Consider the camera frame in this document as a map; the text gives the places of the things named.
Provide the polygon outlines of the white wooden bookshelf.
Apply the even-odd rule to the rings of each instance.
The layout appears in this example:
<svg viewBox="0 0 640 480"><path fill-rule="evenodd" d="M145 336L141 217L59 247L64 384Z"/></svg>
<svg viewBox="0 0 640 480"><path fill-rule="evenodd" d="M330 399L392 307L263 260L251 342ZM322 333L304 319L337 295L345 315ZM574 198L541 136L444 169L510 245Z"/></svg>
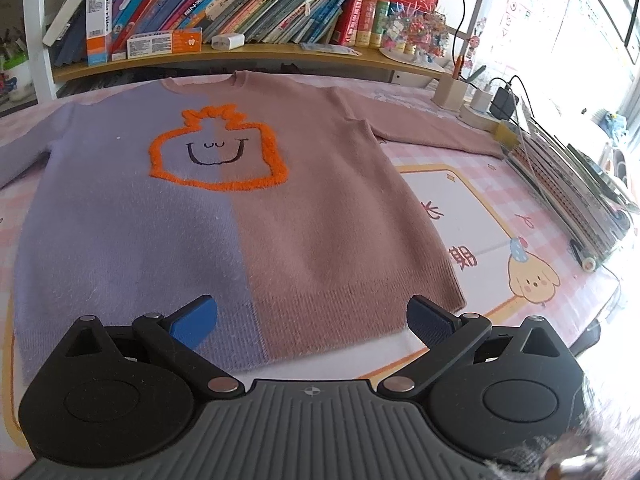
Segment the white wooden bookshelf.
<svg viewBox="0 0 640 480"><path fill-rule="evenodd" d="M303 61L430 77L442 74L436 64L404 61L401 50L371 44L368 36L378 20L367 14L378 0L110 0L107 23L112 31L96 43L98 62L89 63L83 55L78 62L58 67L54 61L59 53L71 54L87 42L72 39L72 29L85 26L85 1L65 1L72 8L55 15L60 31L47 32L44 0L23 0L29 68L41 103L56 99L56 88L63 82L186 63ZM426 3L388 1L410 10Z"/></svg>

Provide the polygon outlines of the white charger plug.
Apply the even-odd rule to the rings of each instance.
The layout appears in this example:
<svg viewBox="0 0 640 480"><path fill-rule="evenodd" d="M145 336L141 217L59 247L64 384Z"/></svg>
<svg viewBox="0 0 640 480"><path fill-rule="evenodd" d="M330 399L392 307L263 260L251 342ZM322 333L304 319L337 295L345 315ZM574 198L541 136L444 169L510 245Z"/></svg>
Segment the white charger plug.
<svg viewBox="0 0 640 480"><path fill-rule="evenodd" d="M231 51L243 47L244 44L245 35L238 32L216 35L210 40L210 46L216 51Z"/></svg>

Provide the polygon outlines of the purple and mauve knit sweater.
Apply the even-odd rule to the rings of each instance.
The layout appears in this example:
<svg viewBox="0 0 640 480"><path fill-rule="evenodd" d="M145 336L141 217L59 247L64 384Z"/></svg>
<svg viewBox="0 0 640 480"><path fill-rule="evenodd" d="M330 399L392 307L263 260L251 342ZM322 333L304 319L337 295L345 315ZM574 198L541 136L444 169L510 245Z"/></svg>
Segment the purple and mauve knit sweater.
<svg viewBox="0 0 640 480"><path fill-rule="evenodd" d="M201 355L229 372L399 332L415 294L462 309L383 141L501 154L453 120L262 73L61 106L1 150L3 184L46 161L14 264L24 377L81 315L126 325L203 295Z"/></svg>

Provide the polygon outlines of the stack of notebooks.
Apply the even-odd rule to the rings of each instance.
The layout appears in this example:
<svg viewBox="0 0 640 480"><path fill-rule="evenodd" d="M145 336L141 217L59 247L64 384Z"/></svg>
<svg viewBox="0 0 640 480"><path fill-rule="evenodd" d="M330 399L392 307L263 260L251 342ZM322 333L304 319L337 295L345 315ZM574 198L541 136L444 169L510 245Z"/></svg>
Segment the stack of notebooks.
<svg viewBox="0 0 640 480"><path fill-rule="evenodd" d="M526 108L513 114L509 128L515 141L503 149L506 162L567 232L582 270L597 270L639 219L639 205L590 157L542 128Z"/></svg>

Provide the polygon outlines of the lying usmile toothpaste box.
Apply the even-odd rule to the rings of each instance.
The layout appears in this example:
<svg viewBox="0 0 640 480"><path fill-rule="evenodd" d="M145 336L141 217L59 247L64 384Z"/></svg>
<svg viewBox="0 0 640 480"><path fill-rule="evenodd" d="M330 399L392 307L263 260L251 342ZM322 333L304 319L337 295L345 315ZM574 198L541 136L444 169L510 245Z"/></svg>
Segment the lying usmile toothpaste box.
<svg viewBox="0 0 640 480"><path fill-rule="evenodd" d="M131 36L127 40L127 58L149 58L150 56L183 54L202 50L201 27L190 29L162 30Z"/></svg>

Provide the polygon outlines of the row of colourful books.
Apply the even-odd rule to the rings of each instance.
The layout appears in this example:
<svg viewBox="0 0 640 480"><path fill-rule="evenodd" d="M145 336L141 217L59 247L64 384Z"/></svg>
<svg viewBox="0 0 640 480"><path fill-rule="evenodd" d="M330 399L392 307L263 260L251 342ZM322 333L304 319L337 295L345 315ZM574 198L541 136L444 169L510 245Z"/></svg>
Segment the row of colourful books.
<svg viewBox="0 0 640 480"><path fill-rule="evenodd" d="M113 0L108 62L128 60L127 40L162 30L201 27L213 36L238 32L245 44L318 44L345 0ZM54 66L87 63L86 0L65 0L43 37Z"/></svg>

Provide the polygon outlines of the upright usmile toothpaste box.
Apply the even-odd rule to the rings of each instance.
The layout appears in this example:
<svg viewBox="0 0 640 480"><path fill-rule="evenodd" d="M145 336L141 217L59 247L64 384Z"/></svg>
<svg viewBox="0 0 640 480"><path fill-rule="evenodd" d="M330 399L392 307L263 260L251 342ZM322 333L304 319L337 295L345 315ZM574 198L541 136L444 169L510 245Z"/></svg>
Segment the upright usmile toothpaste box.
<svg viewBox="0 0 640 480"><path fill-rule="evenodd" d="M86 50L89 66L110 58L113 0L86 0Z"/></svg>

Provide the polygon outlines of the white power strip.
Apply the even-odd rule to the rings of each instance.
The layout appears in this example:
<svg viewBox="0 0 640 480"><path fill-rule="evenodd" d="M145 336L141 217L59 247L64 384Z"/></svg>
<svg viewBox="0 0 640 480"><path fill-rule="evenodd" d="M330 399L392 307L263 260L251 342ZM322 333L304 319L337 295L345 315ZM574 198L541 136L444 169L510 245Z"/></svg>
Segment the white power strip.
<svg viewBox="0 0 640 480"><path fill-rule="evenodd" d="M515 117L519 100L508 84L496 90L486 84L475 90L469 103L461 105L458 118L469 127L494 133L499 124Z"/></svg>

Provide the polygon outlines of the beige pen holder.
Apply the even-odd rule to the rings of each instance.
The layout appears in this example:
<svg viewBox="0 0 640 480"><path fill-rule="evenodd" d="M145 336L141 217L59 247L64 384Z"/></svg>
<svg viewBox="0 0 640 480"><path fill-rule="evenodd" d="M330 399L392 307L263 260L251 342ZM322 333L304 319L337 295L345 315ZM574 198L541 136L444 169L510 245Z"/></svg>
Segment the beige pen holder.
<svg viewBox="0 0 640 480"><path fill-rule="evenodd" d="M443 110L457 112L462 107L468 88L469 85L465 81L454 78L450 74L442 74L439 77L432 102Z"/></svg>

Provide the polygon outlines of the red dictionaries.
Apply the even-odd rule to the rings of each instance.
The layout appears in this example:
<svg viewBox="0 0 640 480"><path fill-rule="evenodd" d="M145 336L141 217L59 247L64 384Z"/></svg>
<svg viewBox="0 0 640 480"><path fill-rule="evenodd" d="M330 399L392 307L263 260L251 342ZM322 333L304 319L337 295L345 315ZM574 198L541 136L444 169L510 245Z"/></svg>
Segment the red dictionaries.
<svg viewBox="0 0 640 480"><path fill-rule="evenodd" d="M345 0L330 39L338 46L382 46L386 18L402 11L434 11L439 0Z"/></svg>

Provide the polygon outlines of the white green-lidded jar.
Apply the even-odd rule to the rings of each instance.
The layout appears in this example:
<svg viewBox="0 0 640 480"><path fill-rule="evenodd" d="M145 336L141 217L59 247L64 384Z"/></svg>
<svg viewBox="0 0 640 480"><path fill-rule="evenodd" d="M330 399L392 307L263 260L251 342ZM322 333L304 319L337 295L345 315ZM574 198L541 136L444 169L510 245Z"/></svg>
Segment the white green-lidded jar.
<svg viewBox="0 0 640 480"><path fill-rule="evenodd" d="M32 94L32 73L25 53L9 58L2 64L3 75L9 87L9 100L18 102Z"/></svg>

